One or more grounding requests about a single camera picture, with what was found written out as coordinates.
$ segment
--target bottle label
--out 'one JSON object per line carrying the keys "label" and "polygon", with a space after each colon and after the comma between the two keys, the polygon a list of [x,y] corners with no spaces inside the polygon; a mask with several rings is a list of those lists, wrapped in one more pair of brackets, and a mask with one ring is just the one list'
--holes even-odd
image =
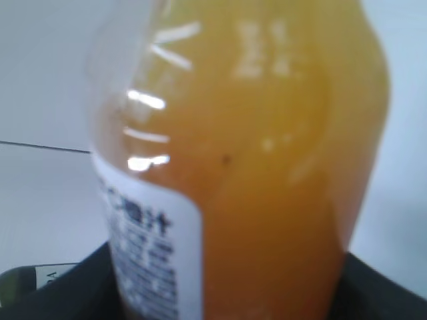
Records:
{"label": "bottle label", "polygon": [[93,153],[123,299],[146,319],[202,320],[201,214],[186,196]]}

